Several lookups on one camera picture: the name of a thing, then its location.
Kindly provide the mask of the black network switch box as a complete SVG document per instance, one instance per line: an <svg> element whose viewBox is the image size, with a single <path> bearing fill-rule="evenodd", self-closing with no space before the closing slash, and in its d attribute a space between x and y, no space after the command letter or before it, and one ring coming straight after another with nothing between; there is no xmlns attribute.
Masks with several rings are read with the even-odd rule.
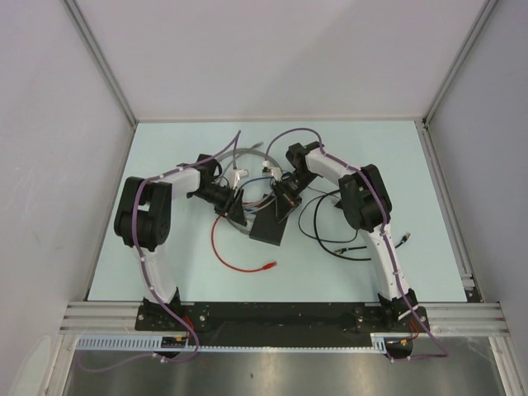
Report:
<svg viewBox="0 0 528 396"><path fill-rule="evenodd" d="M264 195L264 202L258 207L252 227L249 232L249 238L261 243L268 243L274 246L280 246L289 216L282 223L276 222L276 198L273 195Z"/></svg>

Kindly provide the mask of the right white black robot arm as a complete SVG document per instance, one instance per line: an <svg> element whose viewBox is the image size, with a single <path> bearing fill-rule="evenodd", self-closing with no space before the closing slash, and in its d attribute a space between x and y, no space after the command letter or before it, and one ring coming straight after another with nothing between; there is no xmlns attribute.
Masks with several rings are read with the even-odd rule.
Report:
<svg viewBox="0 0 528 396"><path fill-rule="evenodd" d="M399 331L418 308L416 294L405 279L391 236L392 203L375 165L352 167L325 153L312 142L289 146L286 159L293 173L275 181L276 220L286 219L301 203L300 193L321 177L337 186L347 223L359 233L374 263L379 282L380 320L390 331Z"/></svg>

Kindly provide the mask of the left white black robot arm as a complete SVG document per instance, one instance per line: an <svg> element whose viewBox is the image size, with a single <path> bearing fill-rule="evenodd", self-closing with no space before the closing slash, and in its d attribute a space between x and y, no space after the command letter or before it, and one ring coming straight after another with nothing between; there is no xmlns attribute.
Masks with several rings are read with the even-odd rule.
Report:
<svg viewBox="0 0 528 396"><path fill-rule="evenodd" d="M129 177L121 192L114 232L136 251L145 298L158 304L153 319L164 329L174 329L182 320L182 309L171 302L177 285L162 255L171 228L172 202L181 196L195 196L212 204L217 215L238 225L247 224L243 190L218 185L215 173L219 169L215 157L201 154L195 163L180 164L155 177Z"/></svg>

